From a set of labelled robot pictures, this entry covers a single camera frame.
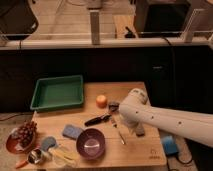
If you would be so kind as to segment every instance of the purple bowl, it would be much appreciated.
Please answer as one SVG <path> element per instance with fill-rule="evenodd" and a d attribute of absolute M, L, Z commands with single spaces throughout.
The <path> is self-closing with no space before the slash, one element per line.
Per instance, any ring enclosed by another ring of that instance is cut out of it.
<path fill-rule="evenodd" d="M 83 158 L 96 159 L 105 151 L 105 137 L 98 129 L 86 129 L 78 136 L 76 148 Z"/>

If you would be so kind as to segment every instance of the blue sponge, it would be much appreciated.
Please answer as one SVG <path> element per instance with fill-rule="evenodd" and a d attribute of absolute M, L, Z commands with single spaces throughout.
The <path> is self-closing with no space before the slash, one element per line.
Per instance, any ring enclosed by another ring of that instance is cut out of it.
<path fill-rule="evenodd" d="M 179 150 L 172 136 L 166 136 L 161 139 L 164 152 L 167 156 L 177 155 Z"/>

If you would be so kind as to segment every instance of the knife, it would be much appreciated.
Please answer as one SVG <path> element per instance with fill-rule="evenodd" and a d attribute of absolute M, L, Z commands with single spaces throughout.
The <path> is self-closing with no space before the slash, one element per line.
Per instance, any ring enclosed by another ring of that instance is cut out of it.
<path fill-rule="evenodd" d="M 111 117 L 111 115 L 109 114 L 105 114 L 105 115 L 102 115 L 102 116 L 99 116 L 99 117 L 95 117 L 93 119 L 90 119 L 88 121 L 86 121 L 84 123 L 85 126 L 91 126 L 91 125 L 96 125 L 96 124 L 99 124 L 101 122 L 106 122 L 109 120 L 109 118 Z"/>

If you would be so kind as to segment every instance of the black handle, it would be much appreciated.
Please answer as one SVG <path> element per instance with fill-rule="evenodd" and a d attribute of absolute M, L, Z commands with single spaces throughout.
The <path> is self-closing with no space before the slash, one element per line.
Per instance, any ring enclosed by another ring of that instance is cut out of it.
<path fill-rule="evenodd" d="M 91 120 L 88 120 L 87 122 L 84 123 L 85 126 L 91 126 L 91 125 L 95 125 L 98 123 L 101 123 L 102 118 L 101 117 L 97 117 L 97 118 L 93 118 Z"/>

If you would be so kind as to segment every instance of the plate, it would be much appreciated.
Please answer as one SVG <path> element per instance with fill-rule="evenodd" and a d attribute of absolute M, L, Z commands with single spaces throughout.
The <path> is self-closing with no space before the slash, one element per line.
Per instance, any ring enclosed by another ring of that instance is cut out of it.
<path fill-rule="evenodd" d="M 19 142 L 18 140 L 13 139 L 12 135 L 10 134 L 6 142 L 6 149 L 7 151 L 13 154 L 27 153 L 34 147 L 35 140 L 36 140 L 36 134 L 33 134 L 33 138 L 30 144 L 27 147 L 25 147 L 23 150 L 18 150 L 16 147 L 19 145 Z"/>
<path fill-rule="evenodd" d="M 78 136 L 76 148 L 83 158 L 97 159 L 105 151 L 105 137 L 98 129 L 86 129 Z"/>
<path fill-rule="evenodd" d="M 31 101 L 37 112 L 81 107 L 83 77 L 81 75 L 39 79 Z"/>

